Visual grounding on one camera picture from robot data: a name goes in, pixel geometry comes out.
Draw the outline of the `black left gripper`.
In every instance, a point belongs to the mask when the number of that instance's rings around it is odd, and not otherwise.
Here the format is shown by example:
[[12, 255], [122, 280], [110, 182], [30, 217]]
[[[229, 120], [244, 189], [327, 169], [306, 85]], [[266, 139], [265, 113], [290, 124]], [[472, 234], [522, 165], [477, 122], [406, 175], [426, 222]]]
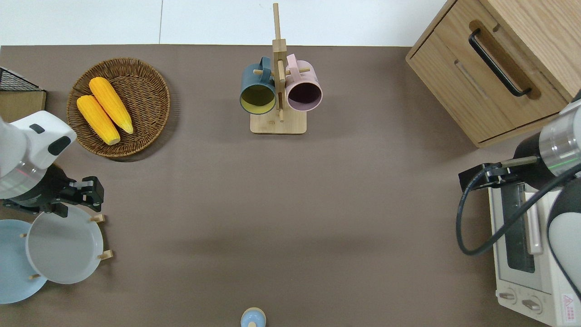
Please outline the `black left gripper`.
[[21, 213], [57, 213], [65, 218], [67, 209], [64, 203], [82, 205], [100, 213], [103, 199], [99, 195], [104, 195], [104, 187], [96, 176], [87, 176], [76, 182], [68, 178], [63, 169], [51, 165], [31, 190], [17, 197], [2, 199], [1, 205]]

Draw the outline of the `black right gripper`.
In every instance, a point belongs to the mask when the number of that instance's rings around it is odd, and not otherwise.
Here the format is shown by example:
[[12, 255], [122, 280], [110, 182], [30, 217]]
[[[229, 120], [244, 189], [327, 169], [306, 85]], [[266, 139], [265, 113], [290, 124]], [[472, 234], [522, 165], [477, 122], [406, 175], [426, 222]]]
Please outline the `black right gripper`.
[[[511, 158], [491, 165], [473, 166], [458, 174], [459, 185], [462, 192], [466, 193], [483, 188], [502, 188], [506, 185], [520, 184], [523, 183], [523, 178], [519, 176], [521, 170], [529, 169], [531, 165], [536, 166], [539, 162], [540, 157], [529, 156]], [[488, 166], [488, 181], [476, 181], [470, 184], [469, 181]]]

